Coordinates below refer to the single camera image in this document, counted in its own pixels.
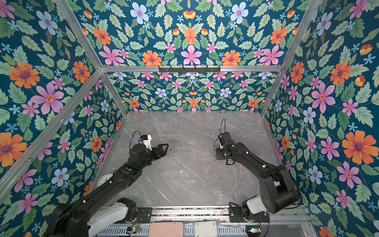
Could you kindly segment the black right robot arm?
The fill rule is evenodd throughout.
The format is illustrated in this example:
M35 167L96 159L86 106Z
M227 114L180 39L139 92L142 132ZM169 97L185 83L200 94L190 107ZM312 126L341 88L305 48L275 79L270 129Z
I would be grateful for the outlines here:
M259 181L260 194L242 203L241 215L248 221L260 214L275 214L298 201L296 185L283 165L275 166L253 154L242 143L221 145L215 149L217 160L226 160L227 166L239 163Z

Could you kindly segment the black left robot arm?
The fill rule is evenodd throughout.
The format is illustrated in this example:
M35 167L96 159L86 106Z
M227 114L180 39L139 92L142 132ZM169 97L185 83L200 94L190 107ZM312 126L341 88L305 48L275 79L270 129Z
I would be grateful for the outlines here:
M72 204L61 204L53 211L45 237L93 237L114 222L136 218L135 202L121 198L108 209L103 206L121 191L129 188L142 170L167 155L169 144L151 149L136 144L129 150L129 159L109 180Z

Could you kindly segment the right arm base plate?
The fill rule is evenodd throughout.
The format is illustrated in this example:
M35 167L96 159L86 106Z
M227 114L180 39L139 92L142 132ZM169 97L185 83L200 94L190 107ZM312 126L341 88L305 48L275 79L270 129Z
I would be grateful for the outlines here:
M247 208L239 206L229 207L229 218L231 223L268 223L269 216L267 212L251 213Z

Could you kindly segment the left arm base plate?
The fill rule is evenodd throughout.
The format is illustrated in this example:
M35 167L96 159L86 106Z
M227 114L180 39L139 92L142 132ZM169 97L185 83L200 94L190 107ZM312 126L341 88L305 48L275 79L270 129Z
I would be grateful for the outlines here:
M136 207L131 212L132 224L148 224L152 217L153 209L151 207Z

